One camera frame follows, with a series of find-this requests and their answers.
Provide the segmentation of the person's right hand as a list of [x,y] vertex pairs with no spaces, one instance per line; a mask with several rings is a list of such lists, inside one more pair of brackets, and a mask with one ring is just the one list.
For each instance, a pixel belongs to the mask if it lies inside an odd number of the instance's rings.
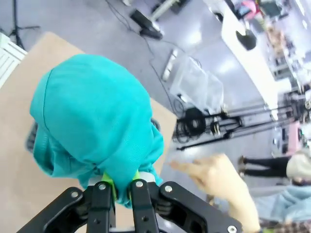
[[253,205],[246,183],[223,153],[191,163],[172,161],[170,166],[187,174],[207,194],[228,201],[236,209],[250,209]]

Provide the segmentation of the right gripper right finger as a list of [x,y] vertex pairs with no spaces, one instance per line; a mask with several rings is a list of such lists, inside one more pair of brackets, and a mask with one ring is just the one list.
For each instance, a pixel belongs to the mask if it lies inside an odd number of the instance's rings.
[[159,233],[157,216],[187,233],[241,233],[242,224],[173,181],[158,186],[135,179],[128,186],[137,233]]

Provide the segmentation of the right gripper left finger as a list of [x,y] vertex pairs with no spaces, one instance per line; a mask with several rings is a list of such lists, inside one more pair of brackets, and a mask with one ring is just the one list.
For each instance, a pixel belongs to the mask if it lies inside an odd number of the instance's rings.
[[86,225],[87,233],[108,233],[115,226],[115,190],[111,178],[86,190],[67,188],[28,223],[19,233],[74,233]]

